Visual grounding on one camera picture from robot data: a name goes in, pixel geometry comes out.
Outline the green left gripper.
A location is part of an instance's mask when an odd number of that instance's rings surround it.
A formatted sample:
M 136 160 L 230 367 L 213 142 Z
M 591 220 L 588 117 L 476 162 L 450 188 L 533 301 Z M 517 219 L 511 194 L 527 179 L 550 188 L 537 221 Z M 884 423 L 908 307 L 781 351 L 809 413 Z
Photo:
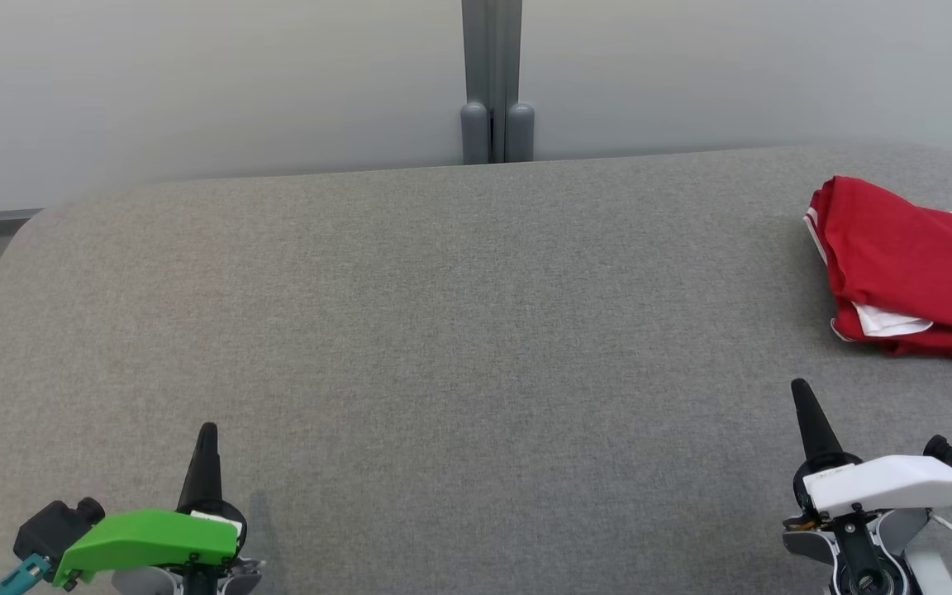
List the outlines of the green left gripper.
M 217 590 L 248 538 L 248 521 L 223 503 L 214 422 L 201 425 L 175 506 L 188 512 L 146 508 L 106 515 L 92 498 L 76 506 L 53 504 L 64 515 L 55 535 L 65 546 L 52 558 L 52 583 L 63 590 L 91 583 L 99 573 L 147 566 L 179 571 L 183 590 Z

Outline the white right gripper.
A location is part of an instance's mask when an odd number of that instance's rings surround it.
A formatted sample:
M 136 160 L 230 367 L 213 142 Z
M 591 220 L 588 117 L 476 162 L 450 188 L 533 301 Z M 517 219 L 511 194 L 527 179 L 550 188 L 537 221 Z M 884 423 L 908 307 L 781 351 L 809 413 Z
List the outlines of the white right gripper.
M 804 378 L 790 383 L 806 463 L 838 457 L 841 445 Z M 952 468 L 933 457 L 889 455 L 848 463 L 798 479 L 798 504 L 835 519 L 856 512 L 944 509 L 952 506 Z

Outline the red white striped numbered jersey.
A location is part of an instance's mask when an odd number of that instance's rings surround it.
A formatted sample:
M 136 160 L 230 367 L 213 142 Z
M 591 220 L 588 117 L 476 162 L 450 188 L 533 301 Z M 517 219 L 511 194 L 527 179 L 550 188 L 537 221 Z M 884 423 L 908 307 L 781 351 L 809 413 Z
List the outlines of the red white striped numbered jersey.
M 836 176 L 803 220 L 827 268 L 838 336 L 952 348 L 952 212 Z

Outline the grey fabric sofa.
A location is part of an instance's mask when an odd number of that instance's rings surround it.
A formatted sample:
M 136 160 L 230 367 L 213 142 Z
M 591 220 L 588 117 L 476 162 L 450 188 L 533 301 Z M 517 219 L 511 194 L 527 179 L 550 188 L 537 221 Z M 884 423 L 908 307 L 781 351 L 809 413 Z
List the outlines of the grey fabric sofa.
M 802 217 L 835 174 L 952 210 L 915 145 L 48 208 L 0 259 L 0 579 L 52 501 L 173 508 L 214 421 L 259 595 L 822 595 L 781 540 L 790 381 L 863 459 L 952 438 L 952 360 L 832 334 Z

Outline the grey partition post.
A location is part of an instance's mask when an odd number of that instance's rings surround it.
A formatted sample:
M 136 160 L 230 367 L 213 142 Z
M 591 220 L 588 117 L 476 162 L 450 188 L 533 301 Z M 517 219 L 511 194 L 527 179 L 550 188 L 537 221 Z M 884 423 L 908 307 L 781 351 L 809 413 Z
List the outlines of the grey partition post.
M 534 108 L 519 99 L 522 7 L 522 0 L 488 0 L 495 163 L 534 159 Z
M 461 0 L 466 102 L 460 110 L 464 164 L 488 164 L 491 150 L 491 24 L 488 0 Z

